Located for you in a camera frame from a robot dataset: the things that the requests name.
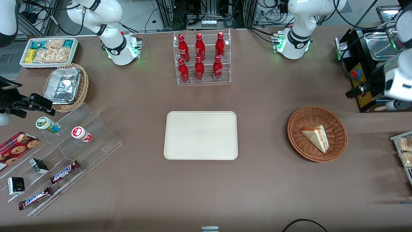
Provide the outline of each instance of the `red cookie box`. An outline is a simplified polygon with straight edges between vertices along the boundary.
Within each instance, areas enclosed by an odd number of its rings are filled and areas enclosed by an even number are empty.
[[[0,172],[39,144],[39,139],[20,131],[0,145]]]

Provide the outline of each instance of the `cookie box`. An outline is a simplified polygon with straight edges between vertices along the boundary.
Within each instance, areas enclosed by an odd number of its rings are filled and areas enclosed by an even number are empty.
[[[0,145],[0,172],[19,157],[39,144],[39,139],[25,132],[19,132]]]
[[[27,53],[32,48],[33,43],[46,41],[46,40],[49,40],[49,39],[73,41],[73,43],[71,45],[71,48],[70,48],[69,58],[67,59],[67,62],[66,63],[47,63],[47,64],[26,63]],[[77,39],[72,38],[72,37],[50,37],[50,38],[33,38],[33,39],[29,39],[27,41],[27,45],[26,45],[26,48],[24,49],[23,55],[21,56],[20,65],[23,68],[26,68],[26,69],[53,69],[53,68],[56,68],[56,67],[61,67],[63,65],[71,64],[74,57],[75,57],[75,53],[76,53],[78,43],[79,42],[77,41]]]

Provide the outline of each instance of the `wicker basket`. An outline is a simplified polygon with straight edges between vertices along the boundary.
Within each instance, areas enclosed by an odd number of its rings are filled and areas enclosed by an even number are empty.
[[[77,100],[74,102],[72,105],[53,105],[53,109],[55,109],[58,112],[61,113],[68,113],[70,111],[73,111],[79,107],[84,100],[86,99],[87,95],[87,88],[89,87],[89,78],[87,76],[87,73],[84,71],[84,69],[78,65],[78,64],[69,64],[65,65],[62,67],[58,67],[57,69],[68,69],[68,68],[77,68],[82,72],[82,76],[80,77],[80,87],[77,92]],[[49,80],[52,74],[49,75],[49,78],[46,81],[46,84],[43,88],[43,94],[46,92],[47,86],[49,84]]]
[[[321,152],[300,131],[305,126],[325,128],[329,141],[326,153]],[[322,107],[303,107],[295,111],[288,122],[288,137],[292,146],[303,157],[315,162],[329,162],[339,158],[348,144],[348,135],[341,120],[329,110]]]

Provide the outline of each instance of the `foil container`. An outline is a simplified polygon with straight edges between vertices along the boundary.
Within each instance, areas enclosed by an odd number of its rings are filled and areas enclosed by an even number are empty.
[[[54,105],[75,103],[81,76],[81,71],[76,68],[54,70],[44,97],[51,100]]]

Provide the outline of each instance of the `coca-cola bottle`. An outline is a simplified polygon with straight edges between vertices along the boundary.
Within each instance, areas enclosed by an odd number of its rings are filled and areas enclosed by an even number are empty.
[[[196,48],[196,56],[200,56],[202,61],[206,60],[206,48],[201,33],[196,34],[196,45],[194,47]]]
[[[196,78],[198,80],[203,80],[203,76],[205,74],[205,65],[203,65],[200,56],[196,57],[196,64],[194,65],[194,69],[196,70]]]
[[[182,79],[183,82],[188,82],[189,81],[189,69],[185,65],[185,61],[182,58],[179,58],[179,74],[180,78]]]
[[[220,62],[220,56],[215,57],[215,63],[213,64],[213,79],[221,80],[222,79],[222,62]]]
[[[225,55],[225,41],[223,40],[223,32],[218,33],[218,40],[216,41],[216,55],[223,57]]]
[[[189,55],[189,47],[187,46],[187,43],[185,41],[185,37],[180,34],[178,35],[179,39],[179,53],[180,57],[183,58],[186,62],[190,61],[190,55]]]

